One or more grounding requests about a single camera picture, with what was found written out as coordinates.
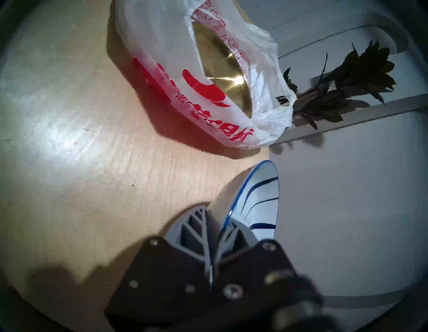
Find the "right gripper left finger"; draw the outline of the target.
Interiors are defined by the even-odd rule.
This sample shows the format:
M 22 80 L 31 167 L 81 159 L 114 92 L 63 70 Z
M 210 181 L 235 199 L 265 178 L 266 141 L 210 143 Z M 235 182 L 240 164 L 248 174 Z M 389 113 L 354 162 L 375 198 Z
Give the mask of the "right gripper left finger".
M 206 206 L 181 215 L 141 245 L 113 293 L 112 327 L 174 327 L 209 310 L 211 257 Z

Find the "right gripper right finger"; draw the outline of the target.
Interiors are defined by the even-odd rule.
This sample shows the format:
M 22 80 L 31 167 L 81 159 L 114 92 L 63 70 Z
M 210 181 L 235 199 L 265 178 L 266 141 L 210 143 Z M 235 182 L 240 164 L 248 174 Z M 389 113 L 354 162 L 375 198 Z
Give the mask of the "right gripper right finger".
M 261 239 L 231 219 L 221 230 L 214 253 L 214 301 L 234 302 L 279 278 L 297 275 L 282 246 L 270 234 Z

